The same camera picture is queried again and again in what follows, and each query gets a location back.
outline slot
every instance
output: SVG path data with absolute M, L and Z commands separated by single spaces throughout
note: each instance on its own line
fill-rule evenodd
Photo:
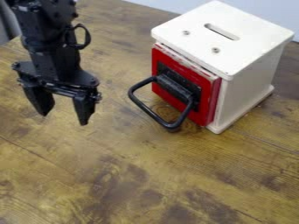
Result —
M 222 30 L 217 25 L 214 24 L 206 24 L 205 27 L 210 29 L 213 32 L 217 32 L 221 36 L 230 40 L 240 40 L 240 37 L 230 33 L 229 31 Z

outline wood grain surface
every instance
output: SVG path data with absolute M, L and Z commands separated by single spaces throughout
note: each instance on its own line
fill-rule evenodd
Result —
M 10 68 L 29 59 L 19 38 L 0 47 L 0 224 L 299 223 L 299 45 L 222 135 L 191 121 L 169 133 L 127 90 L 151 73 L 151 29 L 178 15 L 119 0 L 79 1 L 79 14 L 105 96 L 87 127 L 65 97 L 38 115 Z M 150 88 L 139 97 L 175 119 Z

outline red panel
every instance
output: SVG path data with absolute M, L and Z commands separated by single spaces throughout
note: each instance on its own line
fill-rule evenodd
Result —
M 218 105 L 219 91 L 221 91 L 221 78 L 218 78 L 217 80 L 210 80 L 209 78 L 205 78 L 205 76 L 210 77 L 210 75 L 206 73 L 199 74 L 199 72 L 191 70 L 189 67 L 182 65 L 177 60 L 174 60 L 157 48 L 154 48 L 153 54 L 154 54 L 153 75 L 158 74 L 158 62 L 161 61 L 178 74 L 181 74 L 181 76 L 183 76 L 186 79 L 189 79 L 193 83 L 195 83 L 201 87 L 202 95 L 201 95 L 199 111 L 193 111 L 189 117 L 201 126 L 207 126 L 213 122 L 215 116 L 215 109 Z M 155 83 L 153 90 L 177 109 L 179 109 L 181 111 L 186 109 L 185 103 L 181 102 Z

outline box lid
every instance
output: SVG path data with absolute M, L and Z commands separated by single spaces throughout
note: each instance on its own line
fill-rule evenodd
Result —
M 153 29 L 153 36 L 218 76 L 233 80 L 294 32 L 213 1 Z

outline drawer handle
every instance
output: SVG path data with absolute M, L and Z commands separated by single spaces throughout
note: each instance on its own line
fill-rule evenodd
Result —
M 162 88 L 170 92 L 174 96 L 181 96 L 181 98 L 185 98 L 187 103 L 186 110 L 182 112 L 181 117 L 175 122 L 167 122 L 146 105 L 145 103 L 137 98 L 135 91 L 145 87 L 150 83 L 158 83 Z M 155 121 L 166 127 L 169 130 L 178 129 L 185 119 L 187 118 L 189 114 L 191 113 L 195 105 L 195 100 L 193 93 L 181 85 L 178 82 L 175 82 L 173 79 L 170 79 L 165 74 L 153 76 L 149 79 L 141 81 L 137 83 L 129 90 L 129 97 L 131 101 L 135 103 L 135 105 L 155 119 Z

